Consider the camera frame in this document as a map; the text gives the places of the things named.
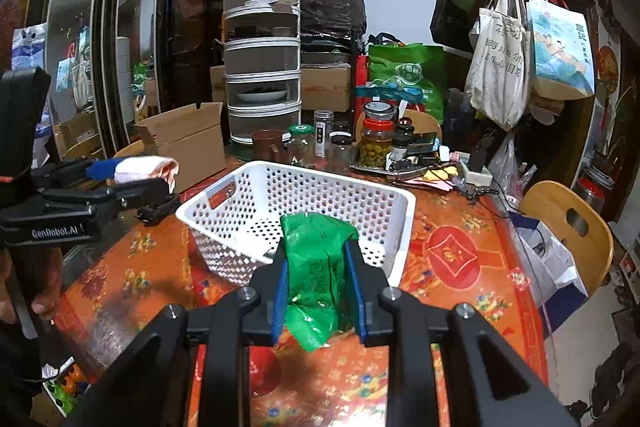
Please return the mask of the person left hand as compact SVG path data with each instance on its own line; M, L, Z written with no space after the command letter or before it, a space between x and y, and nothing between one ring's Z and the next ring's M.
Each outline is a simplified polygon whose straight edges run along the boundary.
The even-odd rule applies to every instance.
M32 298L30 305L35 314L45 317L58 305L62 286L62 251L58 247L37 248L35 253L35 273L27 280L38 294ZM1 251L1 321L14 324L17 316L12 298L8 291L8 283L12 272L12 260L6 248Z

